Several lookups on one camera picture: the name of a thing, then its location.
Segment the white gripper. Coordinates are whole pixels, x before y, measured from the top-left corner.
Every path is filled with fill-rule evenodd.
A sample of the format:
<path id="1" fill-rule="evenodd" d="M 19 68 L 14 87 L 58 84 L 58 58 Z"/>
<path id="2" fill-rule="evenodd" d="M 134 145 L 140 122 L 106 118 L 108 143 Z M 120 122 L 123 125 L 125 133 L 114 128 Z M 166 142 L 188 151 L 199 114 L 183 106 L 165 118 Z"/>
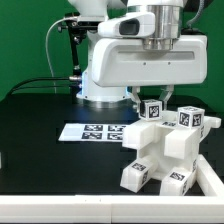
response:
<path id="1" fill-rule="evenodd" d="M 160 86 L 167 107 L 174 86 L 202 83 L 207 76 L 207 37 L 182 35 L 172 50 L 145 50 L 140 39 L 101 39 L 94 48 L 92 80 L 101 87 L 132 86 L 131 100 L 140 112 L 140 88 Z"/>

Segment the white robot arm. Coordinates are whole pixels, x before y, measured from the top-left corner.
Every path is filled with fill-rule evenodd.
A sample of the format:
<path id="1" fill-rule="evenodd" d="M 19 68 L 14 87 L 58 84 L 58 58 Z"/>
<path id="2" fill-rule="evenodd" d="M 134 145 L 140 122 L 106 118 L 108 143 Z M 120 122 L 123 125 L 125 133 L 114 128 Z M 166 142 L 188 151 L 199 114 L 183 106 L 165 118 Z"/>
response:
<path id="1" fill-rule="evenodd" d="M 207 37 L 182 27 L 182 13 L 213 0 L 68 0 L 75 26 L 89 39 L 88 66 L 77 97 L 92 105 L 138 102 L 141 86 L 163 86 L 167 101 L 176 85 L 207 76 Z"/>

